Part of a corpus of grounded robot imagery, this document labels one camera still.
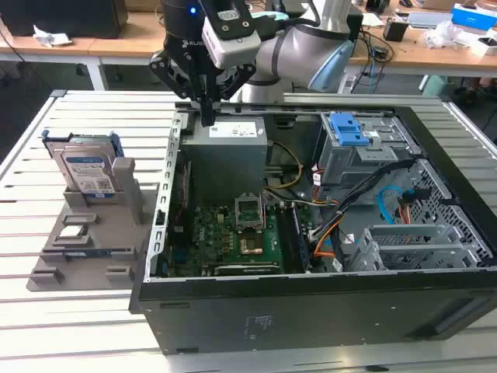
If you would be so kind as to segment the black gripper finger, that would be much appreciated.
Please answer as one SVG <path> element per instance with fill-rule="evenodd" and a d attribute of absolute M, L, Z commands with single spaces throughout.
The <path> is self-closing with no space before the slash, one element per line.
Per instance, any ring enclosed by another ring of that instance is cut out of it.
<path fill-rule="evenodd" d="M 254 64 L 228 68 L 222 74 L 207 80 L 207 126 L 214 125 L 221 100 L 229 100 L 255 74 Z"/>
<path fill-rule="evenodd" d="M 196 104 L 201 124 L 207 127 L 207 87 L 193 55 L 186 51 L 172 56 L 169 51 L 162 50 L 152 56 L 149 68 L 179 98 L 190 98 Z"/>

